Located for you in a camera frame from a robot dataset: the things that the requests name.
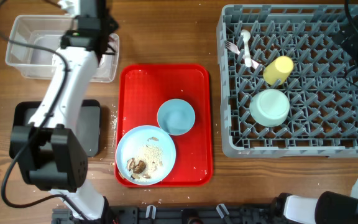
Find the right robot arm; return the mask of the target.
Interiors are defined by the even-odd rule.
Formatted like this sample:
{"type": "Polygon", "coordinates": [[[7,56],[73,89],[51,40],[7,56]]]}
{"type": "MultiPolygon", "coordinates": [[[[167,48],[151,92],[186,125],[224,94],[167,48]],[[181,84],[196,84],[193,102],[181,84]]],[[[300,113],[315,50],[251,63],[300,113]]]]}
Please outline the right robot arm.
{"type": "MultiPolygon", "coordinates": [[[[349,25],[336,35],[336,43],[358,63],[358,16],[346,17],[349,25]]],[[[268,217],[297,223],[358,223],[358,179],[349,197],[329,191],[319,198],[282,193],[274,198],[268,217]]]]}

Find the white plastic fork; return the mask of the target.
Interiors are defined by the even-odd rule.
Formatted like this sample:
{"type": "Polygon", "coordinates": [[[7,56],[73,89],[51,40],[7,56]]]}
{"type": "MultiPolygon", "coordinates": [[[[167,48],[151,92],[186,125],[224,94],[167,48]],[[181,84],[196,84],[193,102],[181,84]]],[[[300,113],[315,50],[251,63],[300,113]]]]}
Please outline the white plastic fork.
{"type": "Polygon", "coordinates": [[[235,53],[241,60],[244,60],[246,67],[252,67],[256,69],[259,66],[259,63],[251,59],[250,55],[248,55],[249,51],[246,51],[242,54],[236,44],[227,40],[224,41],[224,45],[230,52],[235,53]]]}

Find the yellow plastic cup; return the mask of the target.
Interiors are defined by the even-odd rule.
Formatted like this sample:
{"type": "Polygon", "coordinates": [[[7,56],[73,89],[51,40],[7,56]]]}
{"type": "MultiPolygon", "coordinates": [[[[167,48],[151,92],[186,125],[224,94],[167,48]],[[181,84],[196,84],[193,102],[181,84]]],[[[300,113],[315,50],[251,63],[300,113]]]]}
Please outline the yellow plastic cup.
{"type": "Polygon", "coordinates": [[[294,62],[290,57],[279,56],[264,69],[263,78],[269,85],[273,85],[277,80],[280,80],[279,85],[282,85],[293,69],[294,62]]]}

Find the light green bowl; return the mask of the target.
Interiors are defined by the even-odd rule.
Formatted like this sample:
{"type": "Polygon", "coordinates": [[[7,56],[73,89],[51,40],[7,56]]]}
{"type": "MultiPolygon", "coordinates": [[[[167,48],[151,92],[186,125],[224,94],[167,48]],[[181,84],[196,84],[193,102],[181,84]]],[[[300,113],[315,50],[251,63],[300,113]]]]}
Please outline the light green bowl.
{"type": "Polygon", "coordinates": [[[249,105],[250,115],[255,122],[266,127],[283,124],[289,110],[288,97],[276,89],[261,91],[251,99],[249,105]]]}

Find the white plastic spoon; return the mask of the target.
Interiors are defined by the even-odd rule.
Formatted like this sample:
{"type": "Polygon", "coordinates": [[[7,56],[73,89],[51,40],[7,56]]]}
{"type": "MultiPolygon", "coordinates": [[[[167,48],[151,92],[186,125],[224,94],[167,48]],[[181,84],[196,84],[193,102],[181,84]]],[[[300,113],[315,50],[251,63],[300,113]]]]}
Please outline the white plastic spoon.
{"type": "Polygon", "coordinates": [[[244,41],[244,62],[246,67],[251,67],[252,66],[252,59],[250,56],[250,50],[249,50],[249,40],[250,40],[250,32],[248,30],[241,30],[241,36],[243,37],[243,41],[244,41]]]}

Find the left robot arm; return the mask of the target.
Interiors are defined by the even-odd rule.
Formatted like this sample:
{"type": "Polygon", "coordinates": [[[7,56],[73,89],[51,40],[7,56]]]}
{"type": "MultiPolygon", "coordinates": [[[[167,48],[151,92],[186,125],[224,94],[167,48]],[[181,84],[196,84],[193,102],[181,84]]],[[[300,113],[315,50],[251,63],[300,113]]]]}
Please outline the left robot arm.
{"type": "Polygon", "coordinates": [[[61,1],[77,23],[54,50],[55,74],[25,126],[14,126],[10,156],[25,183],[60,198],[80,223],[113,223],[108,200],[86,178],[88,156],[75,131],[83,98],[117,29],[104,1],[61,1]]]}

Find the light blue plate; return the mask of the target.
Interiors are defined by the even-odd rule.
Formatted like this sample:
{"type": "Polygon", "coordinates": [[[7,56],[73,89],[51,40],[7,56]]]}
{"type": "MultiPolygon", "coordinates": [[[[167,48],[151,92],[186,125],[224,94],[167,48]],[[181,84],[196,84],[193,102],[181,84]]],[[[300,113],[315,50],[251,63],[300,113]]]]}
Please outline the light blue plate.
{"type": "Polygon", "coordinates": [[[156,126],[144,125],[136,127],[126,133],[119,141],[116,148],[116,167],[119,171],[119,176],[129,181],[132,184],[146,186],[161,182],[168,177],[175,165],[177,151],[173,139],[162,129],[156,126]],[[127,160],[135,156],[137,148],[146,143],[146,140],[151,137],[159,139],[157,143],[163,151],[163,173],[159,179],[153,179],[147,182],[132,180],[129,172],[126,169],[127,160]]]}

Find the light blue bowl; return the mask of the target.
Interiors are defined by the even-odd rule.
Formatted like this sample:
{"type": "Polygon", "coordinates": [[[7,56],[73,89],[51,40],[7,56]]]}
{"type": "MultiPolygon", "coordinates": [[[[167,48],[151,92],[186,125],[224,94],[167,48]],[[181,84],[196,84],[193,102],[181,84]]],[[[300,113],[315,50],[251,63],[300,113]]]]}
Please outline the light blue bowl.
{"type": "Polygon", "coordinates": [[[157,111],[157,123],[172,136],[186,134],[195,123],[195,111],[185,100],[171,99],[164,102],[157,111]]]}

